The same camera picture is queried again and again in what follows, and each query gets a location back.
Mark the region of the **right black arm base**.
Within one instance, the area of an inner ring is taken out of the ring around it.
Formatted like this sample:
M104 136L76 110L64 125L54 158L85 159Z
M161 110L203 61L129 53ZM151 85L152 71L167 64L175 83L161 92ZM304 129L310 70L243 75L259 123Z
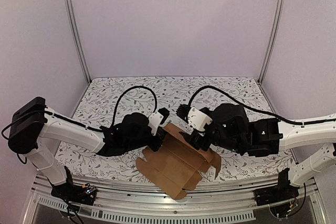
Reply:
M270 187L254 190L254 200L257 206L274 204L284 200L294 200L299 196L299 188L291 186L289 179L289 168L282 170L278 174L277 184ZM272 215L278 219L287 218L292 213L294 203L286 203L270 207Z

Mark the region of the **brown cardboard paper box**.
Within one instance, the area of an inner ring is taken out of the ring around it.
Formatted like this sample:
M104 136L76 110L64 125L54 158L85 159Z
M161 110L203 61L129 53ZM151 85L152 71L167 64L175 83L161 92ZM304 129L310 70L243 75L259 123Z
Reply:
M212 149L195 150L182 137L182 129L169 123L163 130L166 137L158 151L146 147L144 159L137 158L136 168L150 182L174 200L186 197L202 180L201 173L215 168L217 177L221 170L221 157Z

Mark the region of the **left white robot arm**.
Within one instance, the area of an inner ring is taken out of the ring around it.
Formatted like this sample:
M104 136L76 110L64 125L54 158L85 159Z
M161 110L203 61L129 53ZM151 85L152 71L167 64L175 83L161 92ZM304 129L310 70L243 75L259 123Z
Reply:
M13 114L12 122L4 128L9 135L4 138L14 153L24 155L52 185L58 186L61 195L73 200L78 188L68 181L66 169L43 144L44 139L77 145L103 157L121 156L145 146L156 152L165 138L162 125L169 114L166 108L150 116L134 112L124 116L121 123L97 129L56 113L44 98L36 97Z

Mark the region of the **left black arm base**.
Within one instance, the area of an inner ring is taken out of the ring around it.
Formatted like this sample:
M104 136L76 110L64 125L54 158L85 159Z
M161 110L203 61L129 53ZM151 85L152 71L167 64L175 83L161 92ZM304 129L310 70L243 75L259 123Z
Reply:
M65 166L66 180L60 185L54 185L51 182L51 195L64 200L65 202L76 202L92 206L97 195L97 187L89 183L81 186L73 183L70 170Z

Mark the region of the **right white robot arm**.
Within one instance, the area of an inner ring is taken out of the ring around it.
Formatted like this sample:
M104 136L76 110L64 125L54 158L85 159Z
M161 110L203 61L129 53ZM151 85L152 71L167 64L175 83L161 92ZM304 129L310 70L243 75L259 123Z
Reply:
M249 121L242 105L222 103L214 110L200 110L181 104L176 112L193 130L183 138L196 150L211 145L254 157L265 157L295 147L322 144L314 154L279 174L281 182L271 190L276 201L291 194L292 187L302 186L308 179L335 164L335 115L313 122L289 121L272 116Z

